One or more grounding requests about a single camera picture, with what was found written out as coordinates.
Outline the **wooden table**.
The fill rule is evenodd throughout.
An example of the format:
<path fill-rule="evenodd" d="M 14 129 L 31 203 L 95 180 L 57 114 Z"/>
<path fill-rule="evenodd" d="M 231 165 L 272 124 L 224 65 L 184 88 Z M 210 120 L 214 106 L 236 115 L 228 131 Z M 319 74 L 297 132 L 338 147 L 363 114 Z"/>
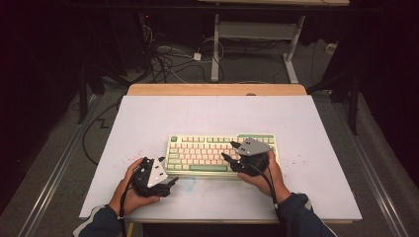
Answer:
<path fill-rule="evenodd" d="M 237 85 L 237 84 L 135 84 L 129 87 L 128 96 L 308 96 L 299 85 Z M 271 233 L 283 236 L 278 219 L 274 223 L 212 223 L 212 222 L 162 222 L 166 232 L 179 233 L 192 230 L 230 236 L 262 236 Z"/>

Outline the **aluminium floor rail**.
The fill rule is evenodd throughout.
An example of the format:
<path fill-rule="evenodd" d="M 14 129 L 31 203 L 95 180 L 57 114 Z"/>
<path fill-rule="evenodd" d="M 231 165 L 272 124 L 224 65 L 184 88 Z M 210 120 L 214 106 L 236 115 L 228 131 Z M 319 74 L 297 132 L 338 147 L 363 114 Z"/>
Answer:
<path fill-rule="evenodd" d="M 42 188 L 42 191 L 37 198 L 34 207 L 32 208 L 28 218 L 26 219 L 23 227 L 21 228 L 17 237 L 33 237 L 35 232 L 46 212 L 61 180 L 64 176 L 69 163 L 73 157 L 74 150 L 81 140 L 82 133 L 87 129 L 87 122 L 92 117 L 102 100 L 101 96 L 92 95 L 87 104 L 87 115 L 83 121 L 79 122 L 73 133 L 71 134 L 68 142 L 66 143 L 59 159 L 51 172 L 47 182 Z"/>
<path fill-rule="evenodd" d="M 347 125 L 344 107 L 330 103 L 330 111 L 335 120 L 328 121 L 326 129 L 362 215 L 355 222 L 358 233 L 371 237 L 410 237 L 359 136 Z"/>

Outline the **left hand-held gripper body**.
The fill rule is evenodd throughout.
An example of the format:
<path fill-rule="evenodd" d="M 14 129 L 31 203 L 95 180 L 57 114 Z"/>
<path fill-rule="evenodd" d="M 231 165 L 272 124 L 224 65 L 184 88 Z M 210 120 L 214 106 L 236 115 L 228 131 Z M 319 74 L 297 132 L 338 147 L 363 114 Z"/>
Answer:
<path fill-rule="evenodd" d="M 141 164 L 134 170 L 132 186 L 135 192 L 144 198 L 168 197 L 170 190 L 166 188 L 164 181 L 168 175 L 162 162 L 156 159 L 144 158 Z"/>

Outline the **person's right hand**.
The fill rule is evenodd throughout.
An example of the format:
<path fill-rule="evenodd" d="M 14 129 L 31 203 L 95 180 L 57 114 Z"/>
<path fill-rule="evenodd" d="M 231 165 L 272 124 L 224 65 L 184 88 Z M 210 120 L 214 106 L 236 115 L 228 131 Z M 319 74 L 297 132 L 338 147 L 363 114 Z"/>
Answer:
<path fill-rule="evenodd" d="M 269 167 L 263 175 L 251 177 L 244 173 L 238 173 L 237 177 L 245 183 L 255 186 L 264 195 L 275 197 L 276 203 L 280 204 L 292 193 L 285 185 L 282 170 L 276 161 L 274 152 L 269 151 L 268 156 Z"/>

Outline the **person's left hand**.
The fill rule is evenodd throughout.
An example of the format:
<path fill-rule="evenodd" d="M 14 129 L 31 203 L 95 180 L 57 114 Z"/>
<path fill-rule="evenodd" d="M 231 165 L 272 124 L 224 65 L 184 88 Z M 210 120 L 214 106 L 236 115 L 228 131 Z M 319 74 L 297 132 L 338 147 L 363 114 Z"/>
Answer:
<path fill-rule="evenodd" d="M 120 180 L 109 202 L 109 207 L 119 214 L 121 208 L 124 215 L 129 215 L 137 209 L 160 201 L 160 197 L 140 197 L 133 190 L 126 190 L 134 170 L 141 164 L 142 158 L 133 162 L 126 170 L 125 176 Z"/>

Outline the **cream and green keyboard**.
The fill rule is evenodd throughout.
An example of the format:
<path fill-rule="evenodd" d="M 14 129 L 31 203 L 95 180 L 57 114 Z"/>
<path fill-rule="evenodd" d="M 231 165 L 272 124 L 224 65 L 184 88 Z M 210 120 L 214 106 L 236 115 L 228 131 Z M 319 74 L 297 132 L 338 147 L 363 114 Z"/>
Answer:
<path fill-rule="evenodd" d="M 165 172 L 171 177 L 218 177 L 236 179 L 230 164 L 221 156 L 221 152 L 238 160 L 236 149 L 230 141 L 242 143 L 251 137 L 272 147 L 277 163 L 277 141 L 273 134 L 238 134 L 238 135 L 173 135 L 169 138 Z"/>

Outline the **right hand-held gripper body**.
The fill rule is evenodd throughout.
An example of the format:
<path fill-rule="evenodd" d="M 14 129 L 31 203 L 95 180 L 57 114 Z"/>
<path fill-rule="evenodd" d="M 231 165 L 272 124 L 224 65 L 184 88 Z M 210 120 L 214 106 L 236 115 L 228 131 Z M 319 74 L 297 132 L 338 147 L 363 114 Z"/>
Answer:
<path fill-rule="evenodd" d="M 233 172 L 245 174 L 261 174 L 269 166 L 268 152 L 272 147 L 264 142 L 248 137 L 236 149 L 239 159 L 230 164 Z"/>

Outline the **white-framed desk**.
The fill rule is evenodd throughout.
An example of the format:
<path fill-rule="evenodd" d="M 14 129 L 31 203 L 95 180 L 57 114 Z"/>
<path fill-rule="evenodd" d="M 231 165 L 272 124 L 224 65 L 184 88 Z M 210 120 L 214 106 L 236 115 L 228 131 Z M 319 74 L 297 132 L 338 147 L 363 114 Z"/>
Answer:
<path fill-rule="evenodd" d="M 333 10 L 336 7 L 347 7 L 350 0 L 200 0 L 212 3 L 214 7 L 297 7 L 299 10 Z M 288 79 L 292 84 L 298 80 L 293 68 L 293 55 L 303 28 L 305 14 L 300 14 L 294 23 L 263 23 L 251 20 L 222 20 L 219 13 L 214 14 L 213 50 L 211 57 L 211 82 L 219 82 L 221 76 L 220 60 L 224 53 L 221 39 L 247 40 L 289 40 L 291 46 L 282 55 Z"/>

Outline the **white board sheet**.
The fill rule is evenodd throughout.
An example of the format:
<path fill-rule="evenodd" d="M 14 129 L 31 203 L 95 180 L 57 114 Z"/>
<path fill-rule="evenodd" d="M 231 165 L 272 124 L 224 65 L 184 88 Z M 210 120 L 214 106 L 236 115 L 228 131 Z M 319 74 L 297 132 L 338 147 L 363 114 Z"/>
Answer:
<path fill-rule="evenodd" d="M 139 157 L 164 155 L 170 136 L 275 136 L 287 187 L 308 195 L 326 222 L 361 219 L 313 100 L 308 96 L 126 96 L 80 215 L 109 201 Z M 238 179 L 182 178 L 169 197 L 132 213 L 139 222 L 274 223 L 272 201 Z"/>

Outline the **black stand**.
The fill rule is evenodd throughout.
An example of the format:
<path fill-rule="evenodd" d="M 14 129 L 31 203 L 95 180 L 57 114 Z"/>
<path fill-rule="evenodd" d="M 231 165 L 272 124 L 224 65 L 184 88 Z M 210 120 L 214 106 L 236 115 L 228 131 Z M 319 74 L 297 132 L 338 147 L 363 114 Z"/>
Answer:
<path fill-rule="evenodd" d="M 332 103 L 349 103 L 348 109 L 348 126 L 354 135 L 357 131 L 357 114 L 360 90 L 360 76 L 362 70 L 359 66 L 349 65 L 337 75 L 323 79 L 321 82 L 314 84 L 306 89 L 306 93 L 311 95 L 317 91 L 330 90 L 330 100 Z"/>
<path fill-rule="evenodd" d="M 78 77 L 79 83 L 79 121 L 81 124 L 88 115 L 88 90 L 94 95 L 105 93 L 104 77 L 110 78 L 117 84 L 129 87 L 131 83 L 116 72 L 97 64 L 84 64 Z"/>

